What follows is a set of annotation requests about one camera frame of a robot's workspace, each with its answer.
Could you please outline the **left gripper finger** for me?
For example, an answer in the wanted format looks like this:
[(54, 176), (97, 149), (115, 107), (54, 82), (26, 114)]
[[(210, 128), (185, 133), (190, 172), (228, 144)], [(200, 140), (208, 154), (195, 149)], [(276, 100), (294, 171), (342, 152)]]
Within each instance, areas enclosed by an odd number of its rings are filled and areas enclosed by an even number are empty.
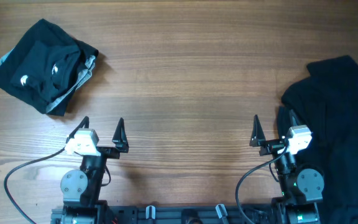
[(85, 116), (82, 121), (80, 122), (80, 124), (67, 136), (67, 140), (66, 143), (69, 142), (70, 139), (74, 138), (75, 133), (80, 129), (80, 128), (89, 128), (89, 124), (90, 124), (90, 119), (88, 116)]
[(124, 119), (120, 118), (116, 130), (114, 132), (112, 142), (115, 144), (115, 147), (118, 151), (128, 153), (129, 151), (129, 143), (127, 140)]

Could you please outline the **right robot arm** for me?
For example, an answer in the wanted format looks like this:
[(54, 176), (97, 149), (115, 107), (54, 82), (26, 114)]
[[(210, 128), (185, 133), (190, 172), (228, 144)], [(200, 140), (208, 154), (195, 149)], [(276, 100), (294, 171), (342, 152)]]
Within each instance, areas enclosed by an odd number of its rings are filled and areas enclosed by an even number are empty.
[(296, 154), (306, 149), (312, 132), (297, 115), (289, 112), (291, 126), (280, 139), (267, 140), (259, 117), (254, 116), (250, 146), (259, 147), (261, 156), (271, 155), (281, 197), (272, 199), (270, 221), (273, 223), (319, 223), (317, 203), (323, 200), (322, 173), (311, 166), (296, 163)]

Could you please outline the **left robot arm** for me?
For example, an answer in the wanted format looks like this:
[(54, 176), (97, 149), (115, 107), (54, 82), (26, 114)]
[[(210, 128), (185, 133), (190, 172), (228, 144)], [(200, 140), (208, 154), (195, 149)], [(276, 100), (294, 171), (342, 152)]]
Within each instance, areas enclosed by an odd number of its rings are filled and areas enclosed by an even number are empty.
[(82, 157), (79, 169), (67, 172), (61, 179), (63, 207), (52, 210), (51, 223), (54, 224), (103, 224), (117, 223), (118, 220), (109, 208), (107, 201), (100, 200), (104, 174), (108, 174), (107, 160), (119, 159), (120, 154), (129, 151), (124, 119), (117, 124), (112, 137), (113, 146), (99, 146), (99, 137), (89, 128), (89, 117), (67, 136), (65, 150), (69, 154)]

